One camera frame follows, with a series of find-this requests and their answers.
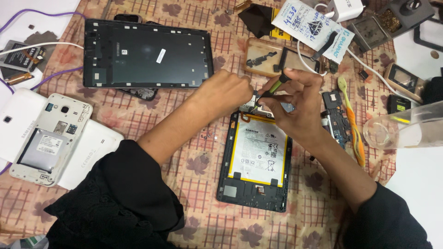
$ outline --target white paper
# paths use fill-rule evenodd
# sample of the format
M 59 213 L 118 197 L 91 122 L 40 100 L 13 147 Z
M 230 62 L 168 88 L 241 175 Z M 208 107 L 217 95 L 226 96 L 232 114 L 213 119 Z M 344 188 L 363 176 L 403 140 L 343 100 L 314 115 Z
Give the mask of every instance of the white paper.
M 158 56 L 158 58 L 157 58 L 157 63 L 161 63 L 161 62 L 162 62 L 162 59 L 163 59 L 163 56 L 165 55 L 165 52 L 166 52 L 165 49 L 162 49 L 162 50 L 160 51 L 160 54 L 159 54 L 159 56 Z
M 241 179 L 263 184 L 277 179 L 282 187 L 286 141 L 286 134 L 274 123 L 239 119 L 229 177 L 239 172 Z
M 44 135 L 37 146 L 37 150 L 51 155 L 56 155 L 62 142 L 63 140 L 61 139 Z
M 333 31 L 338 35 L 323 54 L 340 64 L 354 33 L 299 0 L 287 0 L 272 24 L 318 51 Z

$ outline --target checkered tablecloth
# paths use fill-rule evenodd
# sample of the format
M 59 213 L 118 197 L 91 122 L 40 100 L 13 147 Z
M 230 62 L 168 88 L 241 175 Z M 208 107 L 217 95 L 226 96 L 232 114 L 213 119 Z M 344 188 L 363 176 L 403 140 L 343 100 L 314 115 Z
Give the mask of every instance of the checkered tablecloth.
M 144 21 L 208 30 L 215 70 L 223 68 L 240 76 L 248 75 L 254 88 L 259 89 L 268 78 L 245 72 L 241 67 L 246 40 L 253 34 L 247 31 L 236 13 L 225 14 L 226 9 L 239 3 L 237 0 L 114 0 L 105 17 L 112 19 L 117 13 L 135 13 Z M 274 8 L 283 4 L 280 0 L 258 0 L 255 3 Z M 318 1 L 306 0 L 305 3 L 314 6 Z M 376 10 L 385 3 L 371 1 L 369 8 Z M 106 4 L 106 0 L 81 0 L 77 11 L 87 17 L 100 18 Z M 82 45 L 83 35 L 84 20 L 73 16 L 60 41 Z M 264 39 L 295 46 L 294 42 L 283 39 L 268 36 Z M 306 46 L 301 50 L 306 54 L 314 53 Z M 380 73 L 396 58 L 392 42 L 358 56 Z M 58 45 L 44 77 L 82 63 L 82 50 Z M 345 77 L 360 131 L 368 119 L 386 114 L 389 95 L 389 90 L 370 71 L 367 71 L 369 78 L 363 81 L 358 75 L 361 70 L 362 66 L 346 54 L 338 73 L 327 74 L 321 88 L 321 91 L 337 89 L 337 77 Z M 92 119 L 121 132 L 127 139 L 137 139 L 149 131 L 192 92 L 161 89 L 153 101 L 146 102 L 114 89 L 86 89 L 82 86 L 82 71 L 61 74 L 39 89 L 43 96 L 60 93 L 92 104 Z M 208 124 L 161 166 L 163 179 L 177 194 L 186 216 L 185 228 L 171 233 L 168 240 L 184 248 L 332 248 L 346 204 L 322 166 L 316 160 L 310 161 L 310 154 L 297 143 L 292 150 L 286 213 L 237 206 L 215 199 L 228 125 L 229 117 Z M 346 151 L 354 156 L 350 144 Z M 366 144 L 365 153 L 364 170 L 376 181 L 387 183 L 395 172 L 396 151 L 380 151 Z M 56 218 L 45 213 L 43 208 L 66 192 L 58 186 L 47 188 L 12 178 L 8 173 L 1 175 L 1 242 L 7 244 L 18 238 L 46 233 Z

